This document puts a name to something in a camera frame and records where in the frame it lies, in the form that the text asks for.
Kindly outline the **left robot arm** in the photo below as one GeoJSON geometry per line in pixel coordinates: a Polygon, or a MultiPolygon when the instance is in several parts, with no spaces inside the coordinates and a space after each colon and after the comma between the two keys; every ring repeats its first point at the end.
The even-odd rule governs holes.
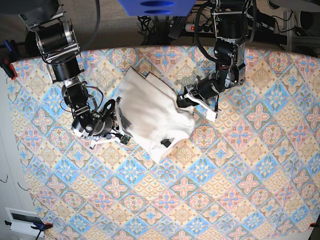
{"type": "Polygon", "coordinates": [[[245,82],[245,43],[252,42],[256,27],[249,30],[248,9],[253,10],[253,23],[257,23],[257,2],[255,0],[208,0],[199,6],[194,22],[194,40],[204,57],[214,62],[215,72],[184,87],[177,96],[180,108],[197,106],[209,99],[218,99],[225,90],[245,82]],[[201,44],[199,36],[200,17],[204,9],[210,8],[216,42],[213,55],[201,44]]]}

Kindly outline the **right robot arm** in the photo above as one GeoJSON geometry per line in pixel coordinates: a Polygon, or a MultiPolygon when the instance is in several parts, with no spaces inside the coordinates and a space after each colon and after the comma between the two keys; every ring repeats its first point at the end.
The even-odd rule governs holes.
{"type": "Polygon", "coordinates": [[[62,97],[71,108],[71,130],[84,139],[100,137],[127,141],[131,135],[124,130],[118,104],[120,99],[110,99],[103,107],[89,107],[86,81],[80,81],[77,56],[82,52],[72,22],[66,18],[63,5],[58,0],[2,0],[0,12],[16,15],[24,22],[33,39],[31,50],[41,56],[53,83],[63,83],[62,97]]]}

